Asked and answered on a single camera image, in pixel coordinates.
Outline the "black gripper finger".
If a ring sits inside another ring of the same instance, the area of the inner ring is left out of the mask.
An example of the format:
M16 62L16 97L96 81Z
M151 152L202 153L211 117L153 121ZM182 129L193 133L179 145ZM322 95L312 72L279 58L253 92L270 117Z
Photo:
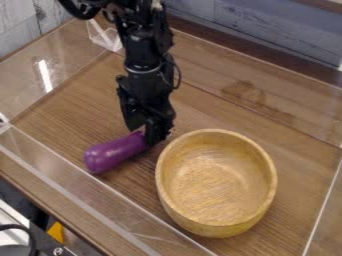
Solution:
M137 100L127 95L120 95L119 99L126 126L130 131L134 131L141 128L146 122L143 108Z
M149 146L154 146L166 140L171 133L174 123L171 119L151 117L146 120L146 142Z

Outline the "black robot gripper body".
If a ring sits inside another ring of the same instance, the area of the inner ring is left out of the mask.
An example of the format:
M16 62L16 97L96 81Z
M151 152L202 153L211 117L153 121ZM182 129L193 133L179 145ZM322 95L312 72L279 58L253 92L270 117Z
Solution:
M127 76L118 76L118 96L134 98L143 108L146 120L151 117L171 119L175 111L170 102L174 90L174 67L159 66L150 70L124 67Z

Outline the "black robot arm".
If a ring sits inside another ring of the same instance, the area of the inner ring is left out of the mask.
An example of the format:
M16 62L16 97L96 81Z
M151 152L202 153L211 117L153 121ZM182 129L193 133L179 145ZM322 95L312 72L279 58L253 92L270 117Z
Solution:
M181 86L182 73L170 54L174 33L163 0L58 0L80 20L103 15L115 24L124 48L126 73L116 77L126 126L145 130L153 146L174 127L170 95Z

